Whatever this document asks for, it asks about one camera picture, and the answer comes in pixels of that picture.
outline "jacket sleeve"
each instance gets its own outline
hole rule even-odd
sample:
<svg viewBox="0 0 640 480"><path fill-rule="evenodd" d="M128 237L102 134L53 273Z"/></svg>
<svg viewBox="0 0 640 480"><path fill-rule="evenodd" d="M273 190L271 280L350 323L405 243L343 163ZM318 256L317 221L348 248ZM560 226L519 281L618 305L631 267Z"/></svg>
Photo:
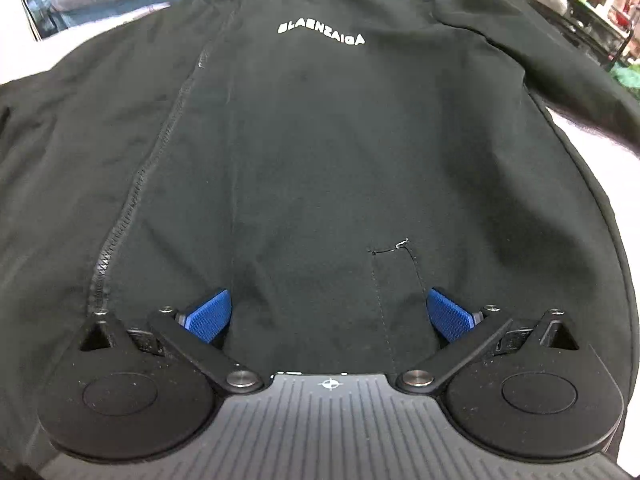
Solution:
<svg viewBox="0 0 640 480"><path fill-rule="evenodd" d="M482 34L524 68L531 89L640 153L638 102L524 0L434 0L433 13Z"/></svg>

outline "metal bolt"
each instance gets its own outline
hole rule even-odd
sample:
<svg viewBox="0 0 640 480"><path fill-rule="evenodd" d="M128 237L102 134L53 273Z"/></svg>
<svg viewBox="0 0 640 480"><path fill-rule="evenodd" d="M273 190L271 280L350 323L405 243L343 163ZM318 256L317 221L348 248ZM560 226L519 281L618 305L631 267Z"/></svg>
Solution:
<svg viewBox="0 0 640 480"><path fill-rule="evenodd" d="M422 388L433 383L434 377L424 370L409 370L402 374L402 382L408 386Z"/></svg>
<svg viewBox="0 0 640 480"><path fill-rule="evenodd" d="M497 314L500 312L500 307L495 305L485 305L480 309L480 312L482 312L485 317L488 317L491 314Z"/></svg>
<svg viewBox="0 0 640 480"><path fill-rule="evenodd" d="M226 376L226 382L236 388L249 388L259 381L258 376L249 370L235 370Z"/></svg>
<svg viewBox="0 0 640 480"><path fill-rule="evenodd" d="M164 306L160 309L162 314L175 314L175 309L172 306Z"/></svg>

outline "gray platform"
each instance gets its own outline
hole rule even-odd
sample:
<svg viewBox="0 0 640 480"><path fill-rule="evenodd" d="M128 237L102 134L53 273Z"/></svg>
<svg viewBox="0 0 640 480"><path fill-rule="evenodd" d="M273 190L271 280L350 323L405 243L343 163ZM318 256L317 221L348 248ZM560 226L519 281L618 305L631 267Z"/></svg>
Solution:
<svg viewBox="0 0 640 480"><path fill-rule="evenodd" d="M60 455L45 480L628 480L605 456L557 465L503 459L472 444L430 397L382 375L277 375L227 399L213 424L172 455L96 465Z"/></svg>

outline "logo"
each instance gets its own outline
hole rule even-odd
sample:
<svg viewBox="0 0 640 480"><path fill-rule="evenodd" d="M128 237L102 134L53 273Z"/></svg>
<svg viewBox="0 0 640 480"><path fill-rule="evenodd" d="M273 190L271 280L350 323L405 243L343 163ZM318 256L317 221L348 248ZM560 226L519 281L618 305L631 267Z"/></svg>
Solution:
<svg viewBox="0 0 640 480"><path fill-rule="evenodd" d="M322 381L321 383L318 383L318 384L320 386L323 386L327 390L335 390L338 386L342 386L342 383L339 383L335 379L327 379L327 380Z"/></svg>
<svg viewBox="0 0 640 480"><path fill-rule="evenodd" d="M320 32L320 34L324 34L326 37L331 38L332 40L337 41L338 43L344 43L347 45L361 45L364 44L364 38L361 34L357 36L345 36L341 34L337 30L333 30L328 25L324 23L318 22L318 20L314 20L313 18L300 18L296 21L295 25L293 22L282 23L278 27L278 34L283 34L288 30L292 30L297 27L309 28L310 30L314 30L316 32Z"/></svg>

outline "black jacket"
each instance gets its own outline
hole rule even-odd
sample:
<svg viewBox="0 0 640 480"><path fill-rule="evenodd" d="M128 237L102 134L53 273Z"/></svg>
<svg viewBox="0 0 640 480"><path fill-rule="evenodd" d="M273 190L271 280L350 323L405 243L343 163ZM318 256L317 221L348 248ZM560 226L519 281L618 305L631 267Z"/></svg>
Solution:
<svg viewBox="0 0 640 480"><path fill-rule="evenodd" d="M217 286L265 377L411 366L439 285L569 311L628 402L625 253L538 94L640 145L635 102L521 0L184 0L0 88L4 459L46 458L38 391L88 309Z"/></svg>

